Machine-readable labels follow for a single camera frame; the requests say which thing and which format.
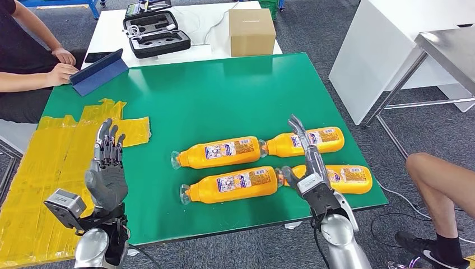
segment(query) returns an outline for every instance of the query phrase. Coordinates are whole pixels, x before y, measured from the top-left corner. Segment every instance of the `cardboard box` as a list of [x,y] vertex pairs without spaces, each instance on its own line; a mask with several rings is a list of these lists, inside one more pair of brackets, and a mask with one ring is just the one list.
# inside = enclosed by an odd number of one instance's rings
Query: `cardboard box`
[[229,10],[231,56],[272,54],[276,29],[268,8]]

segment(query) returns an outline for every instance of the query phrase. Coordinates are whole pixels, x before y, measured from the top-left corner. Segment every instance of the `orange juice bottle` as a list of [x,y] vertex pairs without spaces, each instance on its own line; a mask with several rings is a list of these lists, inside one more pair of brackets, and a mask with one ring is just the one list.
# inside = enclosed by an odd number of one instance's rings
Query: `orange juice bottle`
[[[335,152],[344,145],[343,133],[338,127],[325,127],[307,131],[310,143],[316,145],[320,153]],[[299,137],[294,133],[281,133],[268,140],[262,149],[269,155],[290,157],[303,155],[304,149]]]
[[196,144],[180,153],[173,151],[171,153],[171,164],[174,169],[182,166],[201,169],[250,163],[267,155],[261,149],[262,145],[260,143],[256,137],[246,136],[206,144]]
[[181,203],[190,201],[219,203],[244,198],[270,195],[283,184],[279,169],[261,166],[221,175],[210,175],[191,186],[181,185]]
[[[330,185],[340,193],[362,194],[372,187],[370,170],[361,165],[326,165]],[[305,165],[292,168],[294,174],[301,178],[304,176]]]

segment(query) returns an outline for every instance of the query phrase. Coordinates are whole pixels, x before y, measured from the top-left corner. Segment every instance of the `knee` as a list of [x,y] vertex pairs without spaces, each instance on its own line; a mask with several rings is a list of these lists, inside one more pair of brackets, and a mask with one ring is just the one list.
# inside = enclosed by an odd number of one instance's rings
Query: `knee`
[[406,160],[406,169],[411,176],[420,174],[427,168],[432,155],[420,152],[409,155]]

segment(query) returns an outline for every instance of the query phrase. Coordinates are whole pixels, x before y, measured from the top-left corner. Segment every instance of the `person's arm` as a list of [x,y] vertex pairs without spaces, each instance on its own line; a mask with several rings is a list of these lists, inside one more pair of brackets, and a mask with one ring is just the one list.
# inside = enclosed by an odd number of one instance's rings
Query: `person's arm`
[[61,43],[33,12],[17,0],[15,0],[15,5],[16,9],[12,16],[39,37],[51,49],[52,55],[56,56],[61,63],[76,64],[74,56],[61,46]]
[[58,63],[51,72],[18,75],[0,72],[0,92],[31,91],[69,83],[70,75],[78,70],[71,65]]

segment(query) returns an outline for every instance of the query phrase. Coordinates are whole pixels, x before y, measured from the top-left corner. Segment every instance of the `green table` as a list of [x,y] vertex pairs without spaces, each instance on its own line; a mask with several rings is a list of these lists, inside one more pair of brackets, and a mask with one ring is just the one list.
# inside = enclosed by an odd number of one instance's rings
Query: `green table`
[[[294,113],[307,129],[337,126],[343,131],[343,149],[324,154],[326,164],[368,166],[304,53],[132,68],[84,98],[69,85],[55,88],[44,115],[71,114],[78,120],[85,105],[97,104],[102,98],[126,101],[125,119],[150,116],[150,142],[124,149],[129,185],[125,204],[133,244],[310,217],[309,206],[288,187],[271,196],[212,205],[196,202],[183,206],[179,197],[183,183],[262,165],[295,166],[304,162],[303,156],[267,156],[250,164],[174,170],[170,164],[172,150],[241,136],[268,140],[292,131],[287,119]],[[93,141],[85,143],[92,146]],[[376,183],[370,192],[346,198],[354,209],[388,203]]]

